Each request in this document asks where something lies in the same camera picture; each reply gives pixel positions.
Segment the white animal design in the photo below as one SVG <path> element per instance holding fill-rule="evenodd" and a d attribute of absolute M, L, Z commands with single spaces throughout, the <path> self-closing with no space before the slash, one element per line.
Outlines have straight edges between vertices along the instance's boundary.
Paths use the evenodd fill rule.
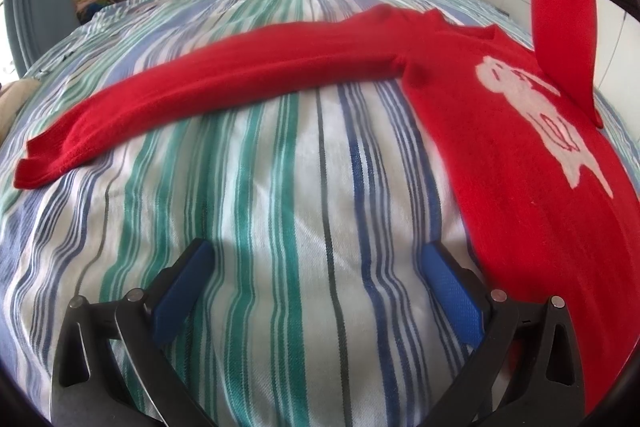
<path fill-rule="evenodd" d="M 560 92 L 554 86 L 493 57 L 485 57 L 484 61 L 476 66 L 476 73 L 486 89 L 502 93 L 538 132 L 546 149 L 561 165 L 571 188 L 578 186 L 580 167 L 584 165 L 599 179 L 609 197 L 613 198 L 611 187 L 582 136 L 573 125 L 560 116 L 556 107 L 544 94 L 533 88 L 533 83 L 560 96 Z"/>

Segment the silver bolt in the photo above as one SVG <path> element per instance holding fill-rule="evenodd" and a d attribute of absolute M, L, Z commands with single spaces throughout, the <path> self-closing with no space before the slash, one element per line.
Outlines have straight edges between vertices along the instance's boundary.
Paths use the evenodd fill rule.
<path fill-rule="evenodd" d="M 504 290 L 491 290 L 491 298 L 496 302 L 505 302 L 507 293 Z"/>
<path fill-rule="evenodd" d="M 556 308 L 564 308 L 564 299 L 559 295 L 551 297 L 551 304 Z"/>
<path fill-rule="evenodd" d="M 127 292 L 127 301 L 129 302 L 138 302 L 145 296 L 144 291 L 140 288 L 133 288 Z"/>
<path fill-rule="evenodd" d="M 82 306 L 83 302 L 84 302 L 84 297 L 82 297 L 81 295 L 76 295 L 69 301 L 69 307 L 79 308 L 80 306 Z"/>

